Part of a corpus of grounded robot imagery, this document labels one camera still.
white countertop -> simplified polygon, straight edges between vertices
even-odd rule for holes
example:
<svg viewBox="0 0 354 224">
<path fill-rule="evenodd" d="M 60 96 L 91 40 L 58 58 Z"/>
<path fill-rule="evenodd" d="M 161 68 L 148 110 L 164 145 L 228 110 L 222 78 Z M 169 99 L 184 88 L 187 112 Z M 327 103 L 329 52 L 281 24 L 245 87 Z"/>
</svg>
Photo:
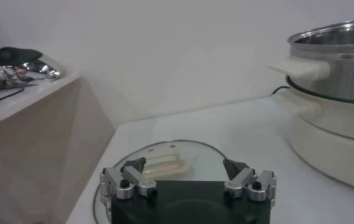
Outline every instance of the white countertop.
<svg viewBox="0 0 354 224">
<path fill-rule="evenodd" d="M 67 224 L 95 223 L 92 202 L 103 167 L 116 164 L 146 145 L 190 139 L 213 145 L 231 159 L 278 178 L 274 223 L 354 223 L 354 187 L 305 164 L 290 148 L 291 115 L 271 98 L 250 100 L 120 126 Z"/>
</svg>

metal clamp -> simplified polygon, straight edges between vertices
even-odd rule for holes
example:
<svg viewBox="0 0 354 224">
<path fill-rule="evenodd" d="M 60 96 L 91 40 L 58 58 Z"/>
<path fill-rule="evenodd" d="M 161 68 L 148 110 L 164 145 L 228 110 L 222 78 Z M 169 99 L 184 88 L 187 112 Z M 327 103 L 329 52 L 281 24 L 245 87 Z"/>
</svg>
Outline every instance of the metal clamp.
<svg viewBox="0 0 354 224">
<path fill-rule="evenodd" d="M 153 198 L 158 194 L 157 182 L 154 180 L 144 180 L 143 176 L 134 167 L 125 167 L 122 171 L 122 176 L 133 182 L 138 187 L 138 193 L 141 196 Z"/>
<path fill-rule="evenodd" d="M 250 168 L 244 168 L 234 179 L 224 183 L 224 196 L 226 199 L 240 198 L 243 195 L 246 185 L 254 181 L 255 171 Z"/>
<path fill-rule="evenodd" d="M 123 179 L 114 168 L 103 169 L 99 174 L 99 182 L 101 202 L 105 206 L 109 222 L 112 222 L 112 196 L 116 195 L 116 198 L 121 200 L 130 199 L 133 197 L 135 185 Z"/>
<path fill-rule="evenodd" d="M 264 170 L 258 179 L 248 186 L 249 198 L 253 201 L 265 201 L 268 198 L 271 207 L 274 207 L 276 188 L 277 177 L 273 171 Z"/>
</svg>

white wall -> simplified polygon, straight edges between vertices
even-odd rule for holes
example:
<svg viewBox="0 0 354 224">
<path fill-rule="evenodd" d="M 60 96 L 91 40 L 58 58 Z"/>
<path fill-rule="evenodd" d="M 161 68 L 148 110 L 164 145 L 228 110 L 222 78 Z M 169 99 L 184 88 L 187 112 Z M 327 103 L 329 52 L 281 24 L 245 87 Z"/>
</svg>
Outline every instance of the white wall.
<svg viewBox="0 0 354 224">
<path fill-rule="evenodd" d="M 350 19 L 348 0 L 0 0 L 0 46 L 85 71 L 116 127 L 269 95 L 289 35 Z"/>
</svg>

black screw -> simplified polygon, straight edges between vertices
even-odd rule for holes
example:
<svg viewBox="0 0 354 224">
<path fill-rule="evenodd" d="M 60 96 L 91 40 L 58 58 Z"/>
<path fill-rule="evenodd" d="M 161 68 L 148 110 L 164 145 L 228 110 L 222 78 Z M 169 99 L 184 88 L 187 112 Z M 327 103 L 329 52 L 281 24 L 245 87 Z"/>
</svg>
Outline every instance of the black screw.
<svg viewBox="0 0 354 224">
<path fill-rule="evenodd" d="M 261 182 L 256 181 L 256 182 L 252 183 L 252 189 L 254 189 L 254 190 L 260 190 L 260 189 L 262 189 L 262 184 L 261 184 Z"/>
<path fill-rule="evenodd" d="M 121 188 L 127 188 L 127 187 L 129 187 L 129 184 L 130 184 L 130 182 L 128 180 L 122 179 L 120 181 L 120 187 Z"/>
<path fill-rule="evenodd" d="M 234 197 L 234 193 L 232 191 L 224 191 L 224 199 L 227 201 L 227 202 L 231 202 L 233 200 L 233 197 Z"/>
<path fill-rule="evenodd" d="M 151 188 L 148 189 L 148 197 L 149 198 L 155 198 L 156 196 L 158 196 L 158 190 Z"/>
</svg>

stainless steel pot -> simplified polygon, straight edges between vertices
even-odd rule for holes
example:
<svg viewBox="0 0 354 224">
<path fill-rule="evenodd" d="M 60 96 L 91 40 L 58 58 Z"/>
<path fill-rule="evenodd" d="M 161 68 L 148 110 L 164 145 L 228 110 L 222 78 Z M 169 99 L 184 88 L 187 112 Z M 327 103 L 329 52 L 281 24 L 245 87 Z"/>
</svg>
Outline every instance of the stainless steel pot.
<svg viewBox="0 0 354 224">
<path fill-rule="evenodd" d="M 290 57 L 271 65 L 304 93 L 354 103 L 354 21 L 289 37 Z"/>
</svg>

